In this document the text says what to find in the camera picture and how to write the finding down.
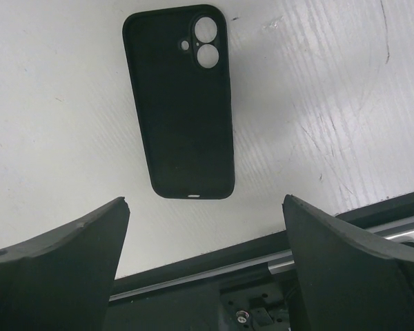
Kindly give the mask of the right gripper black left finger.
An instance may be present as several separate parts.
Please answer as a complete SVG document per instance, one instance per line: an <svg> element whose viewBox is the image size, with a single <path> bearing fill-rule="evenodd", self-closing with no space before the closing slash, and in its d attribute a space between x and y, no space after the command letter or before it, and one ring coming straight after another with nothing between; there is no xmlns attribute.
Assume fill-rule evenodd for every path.
<svg viewBox="0 0 414 331"><path fill-rule="evenodd" d="M117 197L0 249L0 330L102 330L129 217Z"/></svg>

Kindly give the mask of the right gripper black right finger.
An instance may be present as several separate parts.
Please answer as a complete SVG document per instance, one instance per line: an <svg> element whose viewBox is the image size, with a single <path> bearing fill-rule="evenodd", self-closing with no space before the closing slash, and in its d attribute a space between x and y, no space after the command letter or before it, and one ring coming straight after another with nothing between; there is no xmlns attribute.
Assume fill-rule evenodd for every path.
<svg viewBox="0 0 414 331"><path fill-rule="evenodd" d="M414 248L293 195L283 213L312 330L414 330Z"/></svg>

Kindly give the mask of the black phone case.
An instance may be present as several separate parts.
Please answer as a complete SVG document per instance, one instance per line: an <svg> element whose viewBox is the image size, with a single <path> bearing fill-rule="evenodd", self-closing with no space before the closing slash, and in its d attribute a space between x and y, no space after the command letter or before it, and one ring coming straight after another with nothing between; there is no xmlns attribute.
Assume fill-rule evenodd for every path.
<svg viewBox="0 0 414 331"><path fill-rule="evenodd" d="M153 190L225 199L235 186L228 36L208 4L130 15L122 28Z"/></svg>

